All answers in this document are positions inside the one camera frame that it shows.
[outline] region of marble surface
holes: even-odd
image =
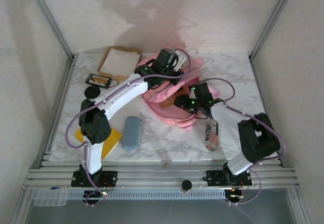
[[[103,54],[79,54],[71,78],[66,102],[60,123],[51,148],[50,161],[82,160],[83,149],[74,150],[67,146],[64,134],[68,123],[79,112],[80,104],[85,99],[84,90],[88,86],[85,79],[96,68]],[[248,57],[245,54],[202,54],[204,63],[200,68],[200,78],[222,77],[233,83],[236,96],[229,102],[248,113],[263,112],[260,95],[251,71]],[[208,84],[221,93],[221,98],[232,94],[231,88],[219,81]],[[167,161],[167,160],[229,160],[239,151],[239,137],[231,127],[219,122],[219,146],[216,151],[209,151],[204,146],[207,120],[199,120],[192,131],[162,123],[146,106],[141,96],[133,99],[121,108],[110,120],[110,125],[122,132],[128,116],[142,117],[140,144],[136,151],[125,151],[121,144],[103,161]],[[80,142],[73,136],[78,129],[77,121],[72,126],[69,139],[72,144]]]

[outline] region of black knob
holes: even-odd
[[[85,96],[88,99],[95,99],[100,95],[100,88],[98,86],[89,86],[85,90]]]
[[[181,187],[184,191],[189,191],[192,188],[192,183],[189,180],[185,180],[182,182]]]

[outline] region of brown box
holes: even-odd
[[[185,95],[186,91],[183,87],[181,87],[178,91],[176,91],[174,94],[172,94],[170,97],[165,99],[164,101],[160,102],[160,106],[163,109],[169,108],[171,106],[174,106],[174,101],[176,100],[176,97],[180,95]]]
[[[98,69],[97,69],[98,74],[101,75],[101,76],[110,77],[110,78],[112,78],[114,80],[117,80],[117,81],[125,81],[125,80],[127,80],[127,78],[129,76],[123,76],[123,75],[114,76],[114,75],[110,75],[109,73],[100,72],[100,69],[101,69],[103,63],[105,62],[105,60],[106,60],[106,58],[107,58],[107,56],[108,56],[108,54],[110,52],[110,49],[115,49],[115,50],[125,51],[125,52],[136,52],[137,54],[140,55],[139,61],[141,61],[141,59],[142,59],[141,58],[142,57],[142,51],[137,50],[137,49],[125,49],[125,48],[119,47],[119,46],[109,46],[108,49],[106,50],[105,54],[103,55],[103,57],[101,59],[101,62],[100,62],[99,66],[98,66]]]

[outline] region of american flag can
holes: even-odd
[[[218,147],[218,123],[208,122],[205,134],[205,147],[210,150],[216,150]]]

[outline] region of yellow sponge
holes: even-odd
[[[75,138],[77,138],[80,142],[84,142],[83,135],[81,133],[81,128],[79,128],[75,133]],[[109,153],[117,146],[118,142],[122,138],[122,134],[119,133],[114,128],[111,128],[111,134],[103,143],[101,159],[106,158]]]

